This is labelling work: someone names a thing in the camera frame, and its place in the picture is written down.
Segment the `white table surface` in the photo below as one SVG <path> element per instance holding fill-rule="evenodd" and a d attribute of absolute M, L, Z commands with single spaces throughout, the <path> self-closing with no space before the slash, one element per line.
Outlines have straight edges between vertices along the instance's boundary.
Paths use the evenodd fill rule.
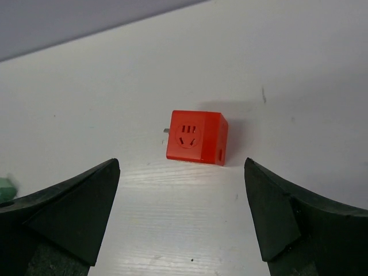
<path fill-rule="evenodd" d="M 90 276 L 269 275 L 246 157 L 368 208 L 367 15 L 366 0 L 209 1 L 0 63 L 0 175 L 24 196 L 119 159 Z M 166 159 L 174 109 L 223 112 L 225 167 Z"/>

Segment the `gray wall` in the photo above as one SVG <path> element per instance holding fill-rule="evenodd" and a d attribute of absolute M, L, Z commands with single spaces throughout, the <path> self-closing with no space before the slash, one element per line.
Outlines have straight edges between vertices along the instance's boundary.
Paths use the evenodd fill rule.
<path fill-rule="evenodd" d="M 3 0 L 0 61 L 202 0 Z"/>

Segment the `electrical outlet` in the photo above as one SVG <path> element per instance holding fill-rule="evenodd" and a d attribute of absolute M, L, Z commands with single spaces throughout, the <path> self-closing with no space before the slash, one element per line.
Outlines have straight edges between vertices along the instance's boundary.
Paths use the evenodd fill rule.
<path fill-rule="evenodd" d="M 225 164 L 228 123 L 221 113 L 175 110 L 171 115 L 168 159 Z"/>
<path fill-rule="evenodd" d="M 175 137 L 179 146 L 193 148 L 201 140 L 201 131 L 195 124 L 187 122 L 177 127 Z"/>

